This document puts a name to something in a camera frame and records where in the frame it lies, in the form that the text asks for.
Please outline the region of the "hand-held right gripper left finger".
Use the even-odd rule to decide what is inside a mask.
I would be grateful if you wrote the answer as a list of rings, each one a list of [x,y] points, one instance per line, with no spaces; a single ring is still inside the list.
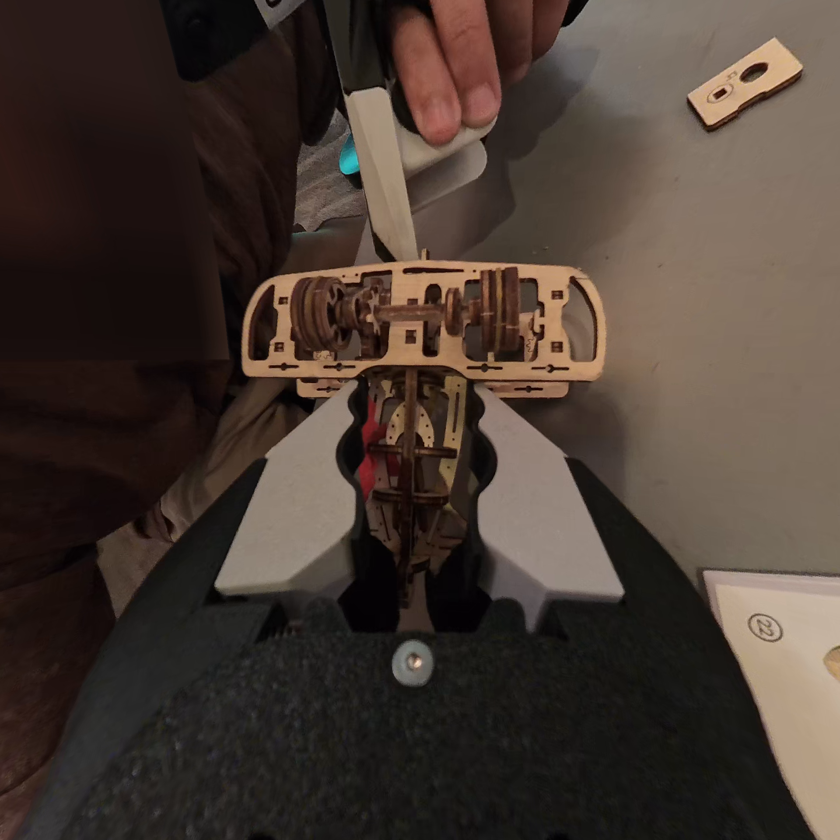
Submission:
[[[221,595],[336,599],[352,583],[359,498],[340,469],[339,444],[359,387],[343,385],[268,452],[214,583]]]

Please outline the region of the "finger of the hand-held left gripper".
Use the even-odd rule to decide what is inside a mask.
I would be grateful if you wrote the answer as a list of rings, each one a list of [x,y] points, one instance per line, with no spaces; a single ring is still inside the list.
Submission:
[[[430,145],[401,124],[395,126],[395,133],[412,212],[473,182],[487,166],[489,126],[461,127],[449,143],[439,146]]]
[[[386,89],[345,96],[372,234],[395,260],[418,258],[396,122]]]

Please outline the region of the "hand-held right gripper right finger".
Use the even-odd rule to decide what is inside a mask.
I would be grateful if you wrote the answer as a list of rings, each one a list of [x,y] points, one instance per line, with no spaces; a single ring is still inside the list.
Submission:
[[[530,633],[552,602],[620,602],[623,585],[563,450],[484,385],[475,391],[479,441],[496,458],[477,496],[479,587],[517,602]]]

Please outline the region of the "wooden biplane model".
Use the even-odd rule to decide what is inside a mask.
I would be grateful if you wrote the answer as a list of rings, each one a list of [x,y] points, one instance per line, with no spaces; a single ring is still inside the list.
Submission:
[[[476,385],[504,403],[563,398],[606,361],[606,313],[567,266],[452,260],[299,272],[264,281],[245,310],[250,379],[291,380],[327,402],[350,381],[339,467],[358,491],[354,578],[337,598],[363,630],[468,623],[485,558],[478,492],[495,456]]]

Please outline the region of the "grey desk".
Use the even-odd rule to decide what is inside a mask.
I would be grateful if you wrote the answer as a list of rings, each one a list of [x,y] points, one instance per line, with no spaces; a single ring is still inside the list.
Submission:
[[[798,81],[707,131],[687,95],[777,38]],[[328,838],[811,838],[701,568],[838,571],[838,2],[590,2],[490,136],[504,224],[472,256],[582,268],[605,372],[525,409],[572,458],[626,605],[568,637],[446,637],[507,722],[464,771],[429,743]]]

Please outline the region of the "person's left hand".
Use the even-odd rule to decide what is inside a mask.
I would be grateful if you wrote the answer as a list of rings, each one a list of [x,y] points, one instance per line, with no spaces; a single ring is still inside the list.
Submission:
[[[502,92],[524,78],[586,1],[389,2],[392,64],[416,129],[440,147],[495,121]]]

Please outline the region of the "person's beige pants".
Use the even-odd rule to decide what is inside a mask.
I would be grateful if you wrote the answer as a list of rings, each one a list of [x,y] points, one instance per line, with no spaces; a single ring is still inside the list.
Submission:
[[[210,443],[152,507],[101,540],[98,565],[115,616],[165,552],[254,461],[312,412],[294,381],[253,379],[233,385]]]

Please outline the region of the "person's brown sweater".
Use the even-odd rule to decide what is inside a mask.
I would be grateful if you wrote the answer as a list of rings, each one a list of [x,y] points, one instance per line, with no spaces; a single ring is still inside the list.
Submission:
[[[215,433],[337,82],[290,20],[181,79],[164,2],[2,2],[2,596],[85,563]]]

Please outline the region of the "white instruction booklet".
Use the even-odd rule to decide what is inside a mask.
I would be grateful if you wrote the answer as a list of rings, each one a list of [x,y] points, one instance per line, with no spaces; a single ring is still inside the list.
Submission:
[[[785,782],[817,838],[839,838],[836,575],[704,570]]]

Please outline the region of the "small wooden offcut piece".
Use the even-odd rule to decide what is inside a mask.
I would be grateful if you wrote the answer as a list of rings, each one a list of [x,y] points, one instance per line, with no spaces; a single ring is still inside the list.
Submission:
[[[713,131],[789,87],[802,72],[802,63],[777,38],[771,38],[691,91],[686,99],[703,127]]]

